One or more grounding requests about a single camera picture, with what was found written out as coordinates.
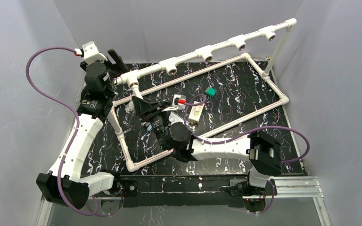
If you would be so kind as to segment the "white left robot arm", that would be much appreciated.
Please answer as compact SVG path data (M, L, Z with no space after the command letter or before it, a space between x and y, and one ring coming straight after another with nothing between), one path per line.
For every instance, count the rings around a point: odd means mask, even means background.
M47 201L83 214L88 200L96 194L105 191L116 196L123 190L114 171L104 169L86 177L81 172L96 135L112 116L116 78L128 68L113 49L103 55L89 45L73 49L73 53L83 58L80 66L85 71L80 104L70 108L75 122L59 157L47 173L38 175L36 184Z

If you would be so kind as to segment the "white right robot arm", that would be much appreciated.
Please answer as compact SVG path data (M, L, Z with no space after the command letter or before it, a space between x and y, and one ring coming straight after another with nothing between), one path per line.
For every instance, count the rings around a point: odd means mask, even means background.
M163 151L170 151L181 162L217 158L249 161L253 166L248 173L247 190L253 195L260 194L271 176L281 174L280 142L259 128L233 138L201 138L185 121L170 122L171 111L198 106L205 101L205 95L197 103L188 103L184 96L158 102L132 97L136 115L141 122L151 125L151 132Z

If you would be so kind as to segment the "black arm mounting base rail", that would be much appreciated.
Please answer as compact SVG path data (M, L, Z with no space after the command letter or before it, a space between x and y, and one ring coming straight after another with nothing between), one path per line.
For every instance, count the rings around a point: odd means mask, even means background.
M226 206L262 211L271 198L270 184L253 187L246 176L121 176L100 194L104 203L124 198L124 207Z

